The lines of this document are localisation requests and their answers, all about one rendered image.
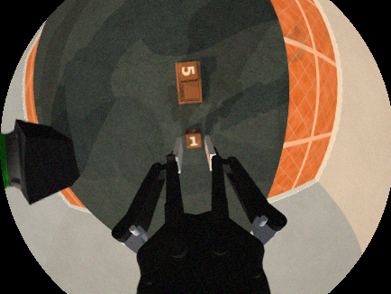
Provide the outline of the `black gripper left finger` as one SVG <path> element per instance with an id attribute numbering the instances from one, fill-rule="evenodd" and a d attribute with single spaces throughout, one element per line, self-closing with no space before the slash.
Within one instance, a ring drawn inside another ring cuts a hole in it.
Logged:
<path id="1" fill-rule="evenodd" d="M 136 254 L 148 240 L 147 232 L 165 180 L 165 248 L 175 258 L 181 258 L 187 253 L 178 174 L 181 171 L 182 156 L 183 146 L 179 137 L 174 151 L 166 156 L 167 163 L 161 165 L 156 162 L 151 166 L 126 215 L 112 230 L 112 237 Z"/>

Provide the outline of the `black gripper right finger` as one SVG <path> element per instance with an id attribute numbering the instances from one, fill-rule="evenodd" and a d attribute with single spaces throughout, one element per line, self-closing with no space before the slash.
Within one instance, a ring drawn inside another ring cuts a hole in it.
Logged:
<path id="1" fill-rule="evenodd" d="M 251 222 L 251 231 L 265 245 L 287 223 L 286 217 L 269 204 L 258 186 L 237 158 L 222 159 L 205 135 L 205 151 L 212 171 L 212 214 L 210 249 L 216 255 L 226 254 L 232 246 L 228 200 L 224 173 L 230 181 L 241 206 Z"/>

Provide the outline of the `orange cube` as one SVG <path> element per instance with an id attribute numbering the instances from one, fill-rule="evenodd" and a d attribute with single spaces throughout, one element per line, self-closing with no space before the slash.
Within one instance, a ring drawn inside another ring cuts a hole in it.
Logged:
<path id="1" fill-rule="evenodd" d="M 197 61 L 178 63 L 177 68 L 180 82 L 191 82 L 199 79 Z"/>
<path id="2" fill-rule="evenodd" d="M 187 148 L 202 147 L 200 129 L 186 130 L 185 137 L 186 137 L 186 147 Z"/>

